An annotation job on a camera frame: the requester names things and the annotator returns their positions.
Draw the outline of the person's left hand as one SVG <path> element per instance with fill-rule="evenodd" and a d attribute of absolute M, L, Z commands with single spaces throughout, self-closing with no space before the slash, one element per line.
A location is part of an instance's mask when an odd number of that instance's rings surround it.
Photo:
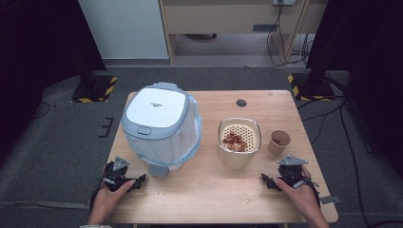
<path fill-rule="evenodd" d="M 104 214 L 109 217 L 120 198 L 129 190 L 133 183 L 134 180 L 126 182 L 114 192 L 110 191 L 104 184 L 102 184 L 98 190 L 95 200 L 93 201 L 90 214 Z"/>

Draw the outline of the white and blue pedal bin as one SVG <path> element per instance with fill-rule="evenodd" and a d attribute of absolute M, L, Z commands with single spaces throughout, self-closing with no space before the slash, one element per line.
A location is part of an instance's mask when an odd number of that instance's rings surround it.
<path fill-rule="evenodd" d="M 188 113 L 188 95 L 177 85 L 165 82 L 142 88 L 125 106 L 121 120 L 123 130 L 125 128 L 130 135 L 149 140 L 172 136 L 180 129 Z M 149 174 L 155 177 L 164 177 L 170 171 L 167 167 L 148 164 Z"/>

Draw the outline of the light wooden desk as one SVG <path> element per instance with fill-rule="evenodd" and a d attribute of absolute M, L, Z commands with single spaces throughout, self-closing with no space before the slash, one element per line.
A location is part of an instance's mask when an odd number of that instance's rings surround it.
<path fill-rule="evenodd" d="M 159 0 L 169 57 L 180 34 L 269 32 L 279 60 L 289 62 L 297 36 L 317 32 L 329 0 L 297 0 L 294 6 L 272 1 Z"/>

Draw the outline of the red-brown food scraps in strainer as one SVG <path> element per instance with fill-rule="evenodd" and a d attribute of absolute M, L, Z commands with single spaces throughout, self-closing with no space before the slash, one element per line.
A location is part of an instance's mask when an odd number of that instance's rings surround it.
<path fill-rule="evenodd" d="M 234 131 L 230 131 L 221 142 L 230 151 L 245 152 L 247 149 L 247 142 Z"/>

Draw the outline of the clear plastic bin liner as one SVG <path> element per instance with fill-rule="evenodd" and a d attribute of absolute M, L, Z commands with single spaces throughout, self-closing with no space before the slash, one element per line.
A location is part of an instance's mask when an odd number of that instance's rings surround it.
<path fill-rule="evenodd" d="M 124 128 L 130 148 L 148 164 L 167 167 L 173 171 L 193 157 L 202 138 L 202 119 L 196 99 L 188 95 L 189 109 L 180 129 L 172 136 L 160 140 L 132 136 Z"/>

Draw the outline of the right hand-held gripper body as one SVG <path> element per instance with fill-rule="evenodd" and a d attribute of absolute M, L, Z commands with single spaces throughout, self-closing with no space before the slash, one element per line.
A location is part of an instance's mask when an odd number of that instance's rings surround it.
<path fill-rule="evenodd" d="M 302 165 L 307 163 L 306 160 L 287 155 L 283 159 L 278 160 L 280 178 L 294 189 L 299 188 L 302 184 L 317 187 L 316 183 L 303 174 Z"/>

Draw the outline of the person's right hand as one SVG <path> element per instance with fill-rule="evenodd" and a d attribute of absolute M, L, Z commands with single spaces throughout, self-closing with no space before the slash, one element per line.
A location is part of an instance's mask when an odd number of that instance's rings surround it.
<path fill-rule="evenodd" d="M 314 192 L 309 185 L 302 184 L 299 188 L 294 189 L 280 178 L 277 179 L 275 184 L 287 195 L 303 216 L 308 211 L 320 210 Z"/>

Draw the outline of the brown paper cup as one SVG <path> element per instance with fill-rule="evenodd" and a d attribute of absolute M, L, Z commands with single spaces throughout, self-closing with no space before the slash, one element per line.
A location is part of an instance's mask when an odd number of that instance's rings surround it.
<path fill-rule="evenodd" d="M 281 141 L 284 145 L 278 146 L 273 143 L 273 140 Z M 275 130 L 270 136 L 270 142 L 268 145 L 269 152 L 273 155 L 279 155 L 284 151 L 284 149 L 289 145 L 290 142 L 291 137 L 287 132 L 283 130 Z"/>

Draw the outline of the beige container with strainer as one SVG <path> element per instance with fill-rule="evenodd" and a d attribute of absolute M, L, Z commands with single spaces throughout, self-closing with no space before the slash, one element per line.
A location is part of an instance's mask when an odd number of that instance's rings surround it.
<path fill-rule="evenodd" d="M 230 132 L 242 136 L 247 142 L 245 152 L 228 150 L 221 140 Z M 241 170 L 247 167 L 261 147 L 261 135 L 259 125 L 250 119 L 228 118 L 221 121 L 218 131 L 219 136 L 219 158 L 221 163 L 233 170 Z"/>

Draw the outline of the black stand with striped base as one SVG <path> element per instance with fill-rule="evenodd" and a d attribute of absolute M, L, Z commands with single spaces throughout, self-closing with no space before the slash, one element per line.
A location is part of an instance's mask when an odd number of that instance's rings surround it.
<path fill-rule="evenodd" d="M 87 66 L 78 67 L 80 82 L 71 96 L 73 103 L 106 102 L 117 82 L 110 75 L 96 76 Z"/>
<path fill-rule="evenodd" d="M 298 101 L 334 100 L 336 98 L 323 70 L 312 69 L 309 72 L 295 72 L 290 74 L 287 79 Z"/>

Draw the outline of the white cabinet panel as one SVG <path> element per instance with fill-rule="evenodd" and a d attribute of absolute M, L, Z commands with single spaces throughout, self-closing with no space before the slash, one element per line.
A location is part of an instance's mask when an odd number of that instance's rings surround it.
<path fill-rule="evenodd" d="M 79 0 L 103 59 L 167 59 L 159 0 Z"/>

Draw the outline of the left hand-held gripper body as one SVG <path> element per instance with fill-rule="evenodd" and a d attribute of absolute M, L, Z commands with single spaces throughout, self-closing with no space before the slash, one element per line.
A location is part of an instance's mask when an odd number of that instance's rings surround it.
<path fill-rule="evenodd" d="M 130 181 L 125 176 L 128 166 L 129 162 L 119 156 L 106 165 L 103 181 L 110 191 L 117 191 L 126 182 Z"/>

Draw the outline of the black curtain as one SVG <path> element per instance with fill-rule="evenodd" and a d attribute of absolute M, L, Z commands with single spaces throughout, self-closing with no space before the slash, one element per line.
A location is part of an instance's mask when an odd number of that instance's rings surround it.
<path fill-rule="evenodd" d="M 0 162 L 46 87 L 106 67 L 78 0 L 0 0 Z"/>
<path fill-rule="evenodd" d="M 350 73 L 347 97 L 370 151 L 403 178 L 403 0 L 328 0 L 308 68 Z"/>

